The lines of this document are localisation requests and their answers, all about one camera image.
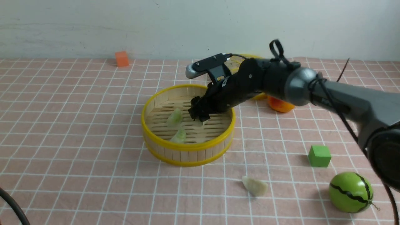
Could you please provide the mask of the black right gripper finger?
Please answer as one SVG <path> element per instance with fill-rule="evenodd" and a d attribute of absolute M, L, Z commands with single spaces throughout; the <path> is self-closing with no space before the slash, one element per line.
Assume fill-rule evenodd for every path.
<path fill-rule="evenodd" d="M 204 111 L 202 109 L 196 108 L 193 110 L 194 114 L 194 120 L 199 121 L 199 122 L 206 122 L 210 120 L 210 115 L 207 111 Z"/>
<path fill-rule="evenodd" d="M 201 105 L 199 104 L 199 101 L 201 100 L 200 96 L 196 96 L 191 99 L 191 107 L 188 109 L 189 115 L 190 116 L 199 116 L 202 112 Z"/>

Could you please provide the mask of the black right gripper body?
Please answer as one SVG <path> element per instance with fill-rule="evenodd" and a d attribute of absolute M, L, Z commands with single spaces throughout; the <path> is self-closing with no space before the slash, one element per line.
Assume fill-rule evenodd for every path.
<path fill-rule="evenodd" d="M 264 75 L 266 59 L 249 58 L 244 60 L 237 73 L 216 84 L 209 84 L 201 97 L 201 109 L 209 114 L 226 112 L 265 90 Z"/>

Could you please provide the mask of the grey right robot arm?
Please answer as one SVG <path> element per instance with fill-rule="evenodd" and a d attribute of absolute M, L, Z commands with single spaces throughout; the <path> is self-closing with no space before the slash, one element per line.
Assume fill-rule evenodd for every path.
<path fill-rule="evenodd" d="M 298 62 L 245 59 L 231 74 L 223 61 L 207 58 L 186 67 L 188 79 L 208 73 L 204 96 L 191 100 L 189 114 L 205 121 L 258 93 L 295 106 L 313 104 L 354 122 L 357 145 L 383 184 L 399 191 L 399 93 L 329 81 Z"/>

